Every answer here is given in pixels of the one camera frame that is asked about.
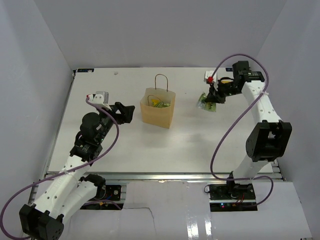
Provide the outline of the green mint sachet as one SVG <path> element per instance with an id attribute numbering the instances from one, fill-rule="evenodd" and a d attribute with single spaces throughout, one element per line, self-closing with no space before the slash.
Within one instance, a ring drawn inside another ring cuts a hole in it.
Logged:
<path id="1" fill-rule="evenodd" d="M 152 102 L 152 106 L 154 108 L 167 108 L 167 107 L 170 107 L 171 104 L 170 103 L 165 103 L 165 102 L 162 102 L 162 101 L 159 101 L 159 102 L 153 101 Z"/>
<path id="2" fill-rule="evenodd" d="M 199 109 L 208 111 L 208 112 L 216 112 L 216 103 L 215 102 L 205 102 L 207 99 L 207 95 L 205 92 L 203 92 L 198 101 L 197 101 L 197 107 Z"/>

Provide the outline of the brown paper bag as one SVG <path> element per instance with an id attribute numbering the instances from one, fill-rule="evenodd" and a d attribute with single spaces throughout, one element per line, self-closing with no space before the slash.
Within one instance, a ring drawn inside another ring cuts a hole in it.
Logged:
<path id="1" fill-rule="evenodd" d="M 157 87 L 157 77 L 164 77 L 166 80 L 165 89 Z M 152 99 L 169 103 L 169 107 L 157 108 L 152 106 Z M 169 80 L 164 74 L 158 73 L 154 77 L 154 87 L 145 89 L 144 96 L 140 100 L 142 121 L 146 124 L 169 129 L 173 120 L 175 109 L 176 93 L 169 90 Z"/>

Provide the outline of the yellow snack bar wrapper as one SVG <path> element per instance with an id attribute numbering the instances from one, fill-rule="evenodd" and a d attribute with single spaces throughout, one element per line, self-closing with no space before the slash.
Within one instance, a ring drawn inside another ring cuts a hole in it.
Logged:
<path id="1" fill-rule="evenodd" d="M 157 105 L 157 104 L 159 104 L 161 101 L 158 100 L 158 99 L 152 99 L 151 102 L 152 102 L 153 105 Z"/>

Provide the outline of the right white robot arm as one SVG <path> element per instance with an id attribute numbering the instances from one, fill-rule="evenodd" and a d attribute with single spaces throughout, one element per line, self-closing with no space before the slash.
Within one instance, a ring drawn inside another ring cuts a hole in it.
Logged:
<path id="1" fill-rule="evenodd" d="M 210 88 L 204 102 L 223 104 L 227 97 L 242 94 L 255 121 L 245 142 L 246 156 L 226 181 L 226 195 L 236 200 L 264 166 L 284 155 L 292 125 L 276 113 L 260 71 L 252 71 L 248 61 L 238 61 L 232 65 L 232 74 L 232 78 L 218 78 L 215 71 L 206 71 L 204 81 Z"/>

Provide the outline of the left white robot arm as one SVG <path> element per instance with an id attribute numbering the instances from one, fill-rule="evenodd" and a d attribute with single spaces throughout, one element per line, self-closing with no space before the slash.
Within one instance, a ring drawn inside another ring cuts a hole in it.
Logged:
<path id="1" fill-rule="evenodd" d="M 105 196 L 106 180 L 86 173 L 99 158 L 102 142 L 112 126 L 129 124 L 135 106 L 115 102 L 109 107 L 98 106 L 82 118 L 74 146 L 62 170 L 46 191 L 31 205 L 19 211 L 22 231 L 36 240 L 57 240 L 63 233 L 65 222 L 87 201 Z"/>

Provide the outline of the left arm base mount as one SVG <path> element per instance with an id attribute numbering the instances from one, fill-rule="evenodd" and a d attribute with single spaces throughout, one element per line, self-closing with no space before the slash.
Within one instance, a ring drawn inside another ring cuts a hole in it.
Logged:
<path id="1" fill-rule="evenodd" d="M 121 200 L 121 185 L 104 185 L 97 190 L 96 196 L 84 204 L 81 210 L 121 210 L 123 204 Z"/>

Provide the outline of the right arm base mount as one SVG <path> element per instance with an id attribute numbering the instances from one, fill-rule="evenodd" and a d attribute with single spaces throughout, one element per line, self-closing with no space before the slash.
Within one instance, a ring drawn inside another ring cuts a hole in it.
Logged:
<path id="1" fill-rule="evenodd" d="M 227 184 L 207 184 L 203 191 L 208 194 L 211 213 L 255 212 L 258 210 L 252 184 L 240 189 L 230 189 Z"/>

